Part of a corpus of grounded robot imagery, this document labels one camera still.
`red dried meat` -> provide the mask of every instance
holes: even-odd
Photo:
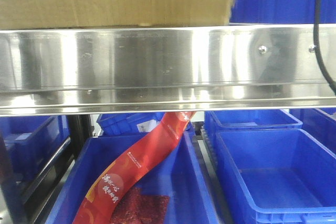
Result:
[[[163,224],[169,196],[141,195],[140,201],[139,219],[142,224]]]
[[[142,195],[133,187],[117,205],[111,224],[163,224],[169,196]]]
[[[137,218],[140,188],[132,187],[119,202],[111,218],[111,224],[141,224]]]

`stainless steel shelf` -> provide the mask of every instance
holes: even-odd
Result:
[[[336,25],[321,25],[336,78]],[[312,25],[0,31],[0,115],[335,106]]]

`stacked blue crates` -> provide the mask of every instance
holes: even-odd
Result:
[[[336,108],[292,109],[290,113],[303,122],[303,130],[336,153]]]
[[[150,132],[159,124],[163,115],[164,112],[102,114],[98,117],[97,123],[103,129],[103,135],[118,136],[122,134]],[[186,131],[191,138],[195,135],[191,123],[188,124]]]
[[[30,181],[69,136],[66,116],[0,118],[2,134],[17,181]]]
[[[285,110],[223,110],[206,111],[204,129],[209,144],[218,131],[300,129],[302,122]]]

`white label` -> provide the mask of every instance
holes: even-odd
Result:
[[[158,123],[159,122],[152,119],[143,123],[139,123],[136,126],[138,127],[139,132],[150,132],[158,125]]]

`metal rack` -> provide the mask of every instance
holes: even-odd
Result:
[[[320,26],[334,78],[335,39],[336,25]],[[313,54],[312,25],[0,31],[0,55],[1,116],[72,114],[72,149],[65,151],[68,140],[53,157],[56,163],[67,153],[63,168],[90,135],[85,114],[336,106]],[[13,218],[24,210],[1,164],[0,223],[25,223]]]

